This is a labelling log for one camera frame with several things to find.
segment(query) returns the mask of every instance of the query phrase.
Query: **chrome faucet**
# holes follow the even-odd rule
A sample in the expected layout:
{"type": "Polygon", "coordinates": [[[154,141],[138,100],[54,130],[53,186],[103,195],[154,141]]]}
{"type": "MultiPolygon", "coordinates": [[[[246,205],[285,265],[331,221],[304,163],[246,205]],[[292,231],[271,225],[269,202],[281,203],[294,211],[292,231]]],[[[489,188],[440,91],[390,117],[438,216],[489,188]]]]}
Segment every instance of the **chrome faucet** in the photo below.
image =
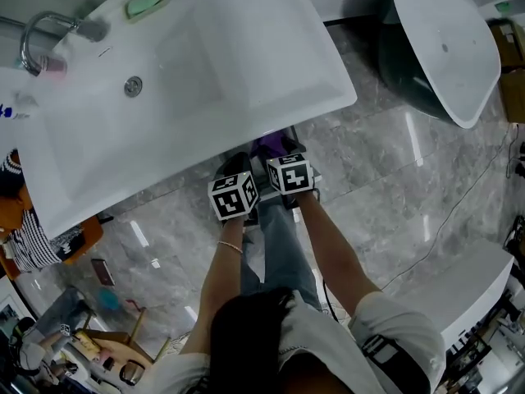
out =
{"type": "Polygon", "coordinates": [[[42,67],[31,57],[30,54],[30,35],[32,30],[40,21],[53,21],[65,26],[69,32],[88,39],[91,42],[102,41],[106,36],[107,29],[102,22],[82,21],[73,17],[64,16],[54,11],[41,11],[33,16],[25,25],[20,41],[20,59],[25,69],[33,76],[38,76],[42,67]]]}

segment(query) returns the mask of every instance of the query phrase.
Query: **woman's left arm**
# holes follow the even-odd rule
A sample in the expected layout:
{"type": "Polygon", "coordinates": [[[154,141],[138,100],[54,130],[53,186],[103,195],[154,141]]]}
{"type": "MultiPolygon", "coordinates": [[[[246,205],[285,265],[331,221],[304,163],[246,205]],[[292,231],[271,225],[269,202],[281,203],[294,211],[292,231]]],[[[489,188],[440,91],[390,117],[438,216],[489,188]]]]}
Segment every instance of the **woman's left arm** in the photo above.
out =
{"type": "MultiPolygon", "coordinates": [[[[233,218],[222,228],[220,241],[241,249],[244,218],[233,218]]],[[[184,353],[210,352],[210,329],[216,312],[230,299],[240,294],[240,256],[228,245],[218,244],[212,264],[204,279],[200,296],[199,317],[180,351],[184,353]]]]}

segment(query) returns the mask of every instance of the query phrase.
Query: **bracelet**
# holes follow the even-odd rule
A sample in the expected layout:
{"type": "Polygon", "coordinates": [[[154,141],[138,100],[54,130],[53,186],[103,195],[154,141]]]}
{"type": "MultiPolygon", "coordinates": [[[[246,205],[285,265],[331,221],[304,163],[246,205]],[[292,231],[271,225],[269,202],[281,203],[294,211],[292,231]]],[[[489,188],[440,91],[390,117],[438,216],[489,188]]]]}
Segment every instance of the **bracelet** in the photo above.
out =
{"type": "Polygon", "coordinates": [[[239,248],[237,248],[235,245],[233,244],[230,244],[230,242],[225,242],[225,241],[218,241],[217,244],[223,244],[223,245],[226,245],[226,246],[229,246],[230,248],[232,248],[233,250],[237,251],[239,254],[243,254],[243,251],[240,250],[239,248]]]}

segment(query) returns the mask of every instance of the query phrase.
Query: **black and white striped fabric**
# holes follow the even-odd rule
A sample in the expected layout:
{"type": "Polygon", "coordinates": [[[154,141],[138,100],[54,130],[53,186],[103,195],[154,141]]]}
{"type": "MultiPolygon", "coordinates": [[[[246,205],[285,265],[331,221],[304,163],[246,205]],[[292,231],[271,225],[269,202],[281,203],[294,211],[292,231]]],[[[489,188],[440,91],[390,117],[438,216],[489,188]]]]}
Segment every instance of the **black and white striped fabric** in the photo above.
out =
{"type": "MultiPolygon", "coordinates": [[[[12,161],[14,153],[15,150],[0,164],[0,195],[4,197],[17,197],[24,185],[22,169],[12,161]]],[[[57,238],[49,240],[40,226],[34,208],[24,211],[22,228],[12,231],[7,240],[14,252],[13,261],[23,273],[61,263],[85,244],[81,226],[72,227],[57,238]]]]}

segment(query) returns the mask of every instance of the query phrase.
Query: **brown box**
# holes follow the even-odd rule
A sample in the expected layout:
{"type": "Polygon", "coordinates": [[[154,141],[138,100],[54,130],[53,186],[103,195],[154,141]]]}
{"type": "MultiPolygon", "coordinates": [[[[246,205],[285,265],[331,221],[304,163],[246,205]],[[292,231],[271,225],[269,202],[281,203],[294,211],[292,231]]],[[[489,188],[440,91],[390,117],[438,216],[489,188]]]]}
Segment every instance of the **brown box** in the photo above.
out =
{"type": "Polygon", "coordinates": [[[505,22],[491,26],[498,51],[501,67],[525,67],[525,33],[523,28],[513,22],[505,22]]]}
{"type": "Polygon", "coordinates": [[[501,75],[500,88],[509,122],[525,123],[525,70],[501,75]]]}

